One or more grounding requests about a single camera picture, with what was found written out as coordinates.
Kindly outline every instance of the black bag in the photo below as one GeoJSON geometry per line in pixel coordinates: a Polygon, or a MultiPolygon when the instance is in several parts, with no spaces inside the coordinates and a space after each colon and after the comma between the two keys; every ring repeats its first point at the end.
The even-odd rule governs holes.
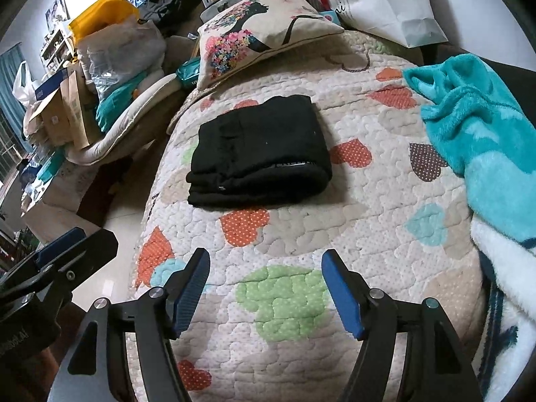
{"type": "Polygon", "coordinates": [[[138,9],[141,19],[151,19],[166,36],[165,32],[176,30],[180,23],[189,18],[199,3],[201,0],[147,0],[138,9]]]}

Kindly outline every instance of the dark fabric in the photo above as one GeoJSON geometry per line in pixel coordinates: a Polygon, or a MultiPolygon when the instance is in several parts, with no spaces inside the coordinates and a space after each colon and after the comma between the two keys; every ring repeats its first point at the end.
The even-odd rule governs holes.
{"type": "MultiPolygon", "coordinates": [[[[443,63],[449,57],[467,53],[466,50],[450,44],[427,45],[421,47],[421,50],[425,65],[443,63]]],[[[525,116],[536,127],[536,95],[534,95],[536,72],[488,59],[482,60],[497,72],[497,75],[505,82],[521,106],[525,116]]]]}
{"type": "Polygon", "coordinates": [[[150,19],[164,36],[173,33],[180,23],[189,18],[201,0],[147,0],[138,7],[141,19],[150,19]]]}
{"type": "Polygon", "coordinates": [[[195,206],[297,202],[320,193],[331,161],[311,98],[270,98],[204,123],[186,181],[195,206]]]}

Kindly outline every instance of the bed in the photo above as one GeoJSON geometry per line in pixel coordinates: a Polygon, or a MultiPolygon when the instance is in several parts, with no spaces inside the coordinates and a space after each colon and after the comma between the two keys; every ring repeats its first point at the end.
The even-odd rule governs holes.
{"type": "MultiPolygon", "coordinates": [[[[360,342],[342,327],[322,279],[329,248],[395,299],[437,298],[474,353],[484,320],[478,251],[464,181],[429,143],[419,114],[428,100],[401,76],[420,58],[346,31],[194,90],[175,115],[145,209],[132,296],[163,285],[197,247],[210,253],[192,323],[172,342],[192,400],[337,399],[360,342]],[[328,188],[291,206],[190,206],[184,178],[200,124],[293,94],[317,106],[333,165],[328,188]]],[[[400,334],[384,400],[396,398],[404,351],[400,334]]],[[[147,398],[136,355],[131,336],[129,364],[141,402],[147,398]]]]}

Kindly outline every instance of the tiled floor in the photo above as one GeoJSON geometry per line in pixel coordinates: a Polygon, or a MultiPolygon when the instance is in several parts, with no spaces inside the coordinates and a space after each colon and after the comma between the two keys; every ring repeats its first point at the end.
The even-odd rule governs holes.
{"type": "Polygon", "coordinates": [[[113,303],[128,299],[132,259],[141,233],[145,203],[166,143],[167,139],[155,141],[135,155],[114,197],[104,228],[117,238],[117,257],[73,291],[73,302],[84,310],[99,297],[105,296],[113,303]]]}

